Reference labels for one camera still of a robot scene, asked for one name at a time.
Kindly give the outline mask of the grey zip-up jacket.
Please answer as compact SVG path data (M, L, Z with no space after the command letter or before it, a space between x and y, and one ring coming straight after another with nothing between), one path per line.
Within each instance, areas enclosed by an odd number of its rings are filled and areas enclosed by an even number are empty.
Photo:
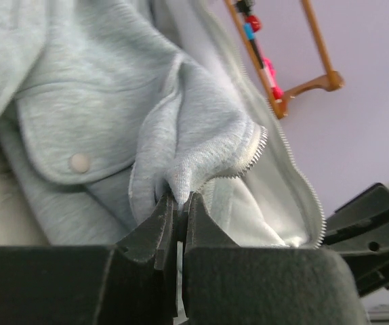
M171 190L243 246L321 204L204 1L0 1L0 244L110 244Z

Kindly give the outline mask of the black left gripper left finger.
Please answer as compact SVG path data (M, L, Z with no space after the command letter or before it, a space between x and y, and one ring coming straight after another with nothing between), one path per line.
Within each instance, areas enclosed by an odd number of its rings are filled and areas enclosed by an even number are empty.
M0 246L0 324L172 324L174 199L112 245Z

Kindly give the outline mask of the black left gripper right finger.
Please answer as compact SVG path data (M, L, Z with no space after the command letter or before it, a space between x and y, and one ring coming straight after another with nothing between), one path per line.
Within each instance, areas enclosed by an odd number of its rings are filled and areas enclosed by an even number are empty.
M240 247L194 193L184 207L182 298L191 324L366 324L346 262L329 249Z

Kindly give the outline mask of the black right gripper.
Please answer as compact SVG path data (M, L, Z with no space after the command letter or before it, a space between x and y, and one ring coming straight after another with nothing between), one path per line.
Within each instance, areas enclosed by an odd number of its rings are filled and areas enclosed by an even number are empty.
M323 246L346 261L360 296L389 290L389 189L375 183L338 209Z

